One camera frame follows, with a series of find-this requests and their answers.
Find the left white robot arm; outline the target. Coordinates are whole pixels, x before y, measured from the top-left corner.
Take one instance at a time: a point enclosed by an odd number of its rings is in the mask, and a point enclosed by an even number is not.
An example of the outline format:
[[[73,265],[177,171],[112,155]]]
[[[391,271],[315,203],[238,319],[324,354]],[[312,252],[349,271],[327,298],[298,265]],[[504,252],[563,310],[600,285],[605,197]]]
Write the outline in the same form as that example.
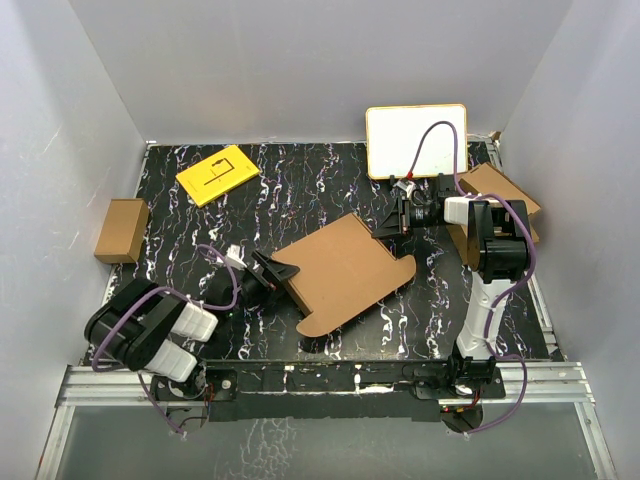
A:
[[[205,366],[172,338],[208,342],[221,317],[285,293],[286,282],[300,273],[299,266],[259,251],[251,254],[254,265],[249,267],[208,245],[199,244],[197,250],[225,269],[214,277],[202,300],[146,278],[135,278],[90,317],[84,337],[95,348],[92,367],[96,372],[107,369],[99,365],[107,356],[119,368],[145,371],[167,380],[183,398],[197,398],[206,387]]]

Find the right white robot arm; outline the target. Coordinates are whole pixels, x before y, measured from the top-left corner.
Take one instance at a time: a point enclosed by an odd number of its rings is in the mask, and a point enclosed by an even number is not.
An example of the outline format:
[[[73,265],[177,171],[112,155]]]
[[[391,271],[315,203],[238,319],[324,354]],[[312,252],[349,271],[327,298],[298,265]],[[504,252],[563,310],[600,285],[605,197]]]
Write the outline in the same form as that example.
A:
[[[464,324],[447,359],[446,385],[455,395],[479,396],[491,383],[496,339],[507,296],[529,272],[532,244],[526,204],[464,193],[454,175],[440,174],[424,199],[414,181],[392,176],[400,191],[396,203],[372,237],[389,240],[418,228],[467,228],[467,266],[472,290]]]

